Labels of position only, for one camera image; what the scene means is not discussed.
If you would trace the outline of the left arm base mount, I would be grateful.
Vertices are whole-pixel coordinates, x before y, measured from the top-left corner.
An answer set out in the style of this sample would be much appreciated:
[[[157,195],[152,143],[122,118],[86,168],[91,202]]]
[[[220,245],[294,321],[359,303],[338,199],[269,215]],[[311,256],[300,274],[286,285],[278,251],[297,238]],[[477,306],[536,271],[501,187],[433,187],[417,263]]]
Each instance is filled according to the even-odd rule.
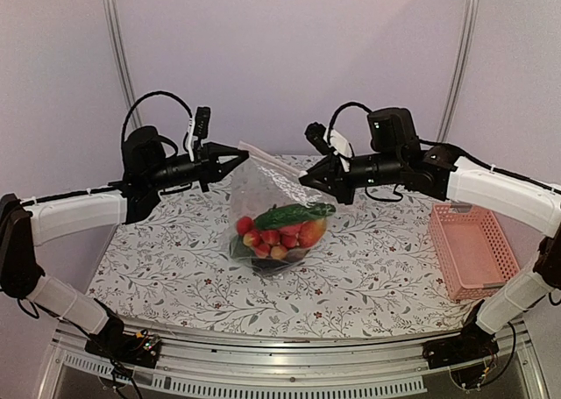
[[[161,337],[147,329],[125,333],[121,326],[102,329],[89,335],[85,352],[137,367],[156,368],[161,351]]]

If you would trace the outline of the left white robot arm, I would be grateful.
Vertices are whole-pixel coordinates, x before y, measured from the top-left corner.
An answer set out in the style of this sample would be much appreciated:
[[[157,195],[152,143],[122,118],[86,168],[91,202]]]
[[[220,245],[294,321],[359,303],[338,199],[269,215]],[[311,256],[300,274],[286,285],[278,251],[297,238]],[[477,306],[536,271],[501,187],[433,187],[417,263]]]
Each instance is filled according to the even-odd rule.
[[[80,327],[112,359],[131,349],[123,321],[107,306],[49,276],[38,264],[37,246],[97,227],[135,224],[149,217],[163,193],[197,183],[211,183],[248,159],[246,150],[214,142],[197,142],[194,151],[167,155],[170,139],[153,126],[133,131],[122,144],[121,181],[92,190],[23,202],[13,194],[1,198],[1,290],[27,300],[57,318]]]

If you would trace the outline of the green fake cucumber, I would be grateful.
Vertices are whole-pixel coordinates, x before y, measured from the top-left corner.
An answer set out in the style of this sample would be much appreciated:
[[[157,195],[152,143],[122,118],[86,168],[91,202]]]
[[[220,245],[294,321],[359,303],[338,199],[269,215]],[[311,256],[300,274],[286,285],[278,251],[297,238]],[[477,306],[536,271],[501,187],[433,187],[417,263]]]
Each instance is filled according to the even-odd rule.
[[[336,207],[330,203],[312,203],[310,205],[293,203],[267,210],[254,219],[254,225],[258,230],[276,230],[306,221],[327,218],[334,215],[336,211]]]

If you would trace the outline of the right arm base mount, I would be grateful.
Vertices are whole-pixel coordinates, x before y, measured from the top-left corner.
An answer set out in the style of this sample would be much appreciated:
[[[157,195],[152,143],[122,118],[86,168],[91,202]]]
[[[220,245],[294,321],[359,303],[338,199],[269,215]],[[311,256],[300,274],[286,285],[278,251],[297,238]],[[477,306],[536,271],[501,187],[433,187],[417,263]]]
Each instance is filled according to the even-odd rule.
[[[448,367],[454,384],[463,389],[480,388],[495,368],[498,344],[494,335],[459,332],[455,336],[423,343],[429,369]]]

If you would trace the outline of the red yellow fake mango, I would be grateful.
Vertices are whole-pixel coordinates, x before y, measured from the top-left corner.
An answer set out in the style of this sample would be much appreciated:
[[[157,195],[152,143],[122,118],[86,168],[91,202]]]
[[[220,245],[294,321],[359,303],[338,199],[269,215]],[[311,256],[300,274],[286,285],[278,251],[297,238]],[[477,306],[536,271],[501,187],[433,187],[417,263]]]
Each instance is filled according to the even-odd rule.
[[[313,247],[325,234],[327,229],[327,219],[321,218],[307,221],[302,224],[298,232],[298,243],[300,248]]]

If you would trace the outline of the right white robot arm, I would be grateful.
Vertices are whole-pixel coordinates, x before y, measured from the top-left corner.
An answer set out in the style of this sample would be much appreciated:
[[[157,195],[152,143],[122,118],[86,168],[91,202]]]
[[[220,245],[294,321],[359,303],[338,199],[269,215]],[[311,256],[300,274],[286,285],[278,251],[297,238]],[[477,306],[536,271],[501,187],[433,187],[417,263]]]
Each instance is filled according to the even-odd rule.
[[[373,153],[356,156],[333,124],[312,123],[305,136],[323,159],[301,174],[302,185],[350,205],[356,189],[398,184],[489,209],[544,236],[533,267],[487,298],[454,339],[457,357],[472,360],[506,323],[560,287],[560,188],[487,165],[457,146],[420,139],[405,108],[363,110]]]

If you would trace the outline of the clear zip top bag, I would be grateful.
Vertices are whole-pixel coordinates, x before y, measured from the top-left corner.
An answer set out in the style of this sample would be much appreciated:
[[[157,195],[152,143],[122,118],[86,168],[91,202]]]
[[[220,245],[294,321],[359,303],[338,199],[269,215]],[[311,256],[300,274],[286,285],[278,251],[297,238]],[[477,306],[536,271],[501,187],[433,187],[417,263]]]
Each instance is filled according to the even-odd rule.
[[[337,206],[303,187],[298,168],[248,143],[238,148],[249,158],[231,177],[226,252],[256,275],[275,277],[303,262],[324,237]]]

